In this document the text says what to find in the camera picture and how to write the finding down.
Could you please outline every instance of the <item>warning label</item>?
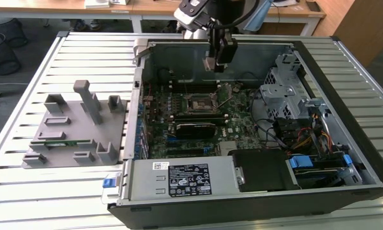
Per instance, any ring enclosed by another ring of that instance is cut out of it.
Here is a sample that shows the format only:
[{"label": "warning label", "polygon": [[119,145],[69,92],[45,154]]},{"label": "warning label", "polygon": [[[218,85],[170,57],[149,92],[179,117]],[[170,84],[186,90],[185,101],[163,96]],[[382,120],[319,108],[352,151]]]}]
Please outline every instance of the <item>warning label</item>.
[{"label": "warning label", "polygon": [[207,164],[169,166],[169,195],[211,195],[211,183]]}]

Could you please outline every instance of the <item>wooden desk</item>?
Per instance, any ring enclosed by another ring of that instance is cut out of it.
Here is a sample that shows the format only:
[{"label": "wooden desk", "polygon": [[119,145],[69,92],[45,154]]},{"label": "wooden desk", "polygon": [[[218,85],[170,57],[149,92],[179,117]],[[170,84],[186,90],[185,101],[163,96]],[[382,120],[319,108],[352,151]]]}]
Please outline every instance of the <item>wooden desk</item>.
[{"label": "wooden desk", "polygon": [[[110,8],[85,9],[84,0],[0,0],[0,17],[16,18],[70,18],[70,19],[129,19],[133,32],[141,33],[141,20],[174,20],[178,2],[169,0],[130,0],[129,5],[111,5]],[[300,35],[311,35],[323,12],[312,12],[300,3],[271,8],[266,23],[304,23]]]}]

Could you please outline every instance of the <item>side panel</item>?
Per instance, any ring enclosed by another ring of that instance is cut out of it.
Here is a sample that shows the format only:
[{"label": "side panel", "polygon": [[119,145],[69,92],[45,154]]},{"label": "side panel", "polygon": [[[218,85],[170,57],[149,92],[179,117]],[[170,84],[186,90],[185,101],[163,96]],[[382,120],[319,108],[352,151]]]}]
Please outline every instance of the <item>side panel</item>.
[{"label": "side panel", "polygon": [[107,210],[127,228],[149,229],[326,214],[379,192],[380,189],[354,190],[149,206],[111,204]]}]

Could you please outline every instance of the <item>metal table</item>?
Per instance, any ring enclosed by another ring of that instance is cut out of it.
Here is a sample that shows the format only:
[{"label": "metal table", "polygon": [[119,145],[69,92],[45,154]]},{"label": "metal table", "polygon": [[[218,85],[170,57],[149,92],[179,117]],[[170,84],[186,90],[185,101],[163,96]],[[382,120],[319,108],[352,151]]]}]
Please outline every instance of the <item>metal table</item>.
[{"label": "metal table", "polygon": [[[29,169],[20,167],[41,122],[48,93],[78,100],[73,82],[88,79],[99,100],[110,94],[130,99],[135,38],[179,38],[177,34],[70,33],[57,37],[0,134],[0,230],[123,230],[101,203],[102,179],[122,165]],[[290,40],[291,36],[235,36]],[[300,37],[367,136],[383,156],[383,90],[340,42]],[[327,215],[182,227],[175,229],[382,229],[383,197]]]}]

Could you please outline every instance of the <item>sticker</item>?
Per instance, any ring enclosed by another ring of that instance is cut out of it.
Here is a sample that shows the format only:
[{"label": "sticker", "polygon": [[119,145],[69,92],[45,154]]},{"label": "sticker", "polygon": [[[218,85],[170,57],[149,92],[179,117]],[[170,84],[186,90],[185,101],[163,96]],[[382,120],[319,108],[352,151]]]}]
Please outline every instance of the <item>sticker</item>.
[{"label": "sticker", "polygon": [[45,144],[48,147],[57,147],[57,146],[66,146],[64,143],[53,143],[53,144]]},{"label": "sticker", "polygon": [[153,170],[166,170],[169,168],[169,162],[153,162]]},{"label": "sticker", "polygon": [[169,166],[169,195],[211,195],[211,183],[207,164]]},{"label": "sticker", "polygon": [[129,13],[129,11],[110,11],[111,13]]}]

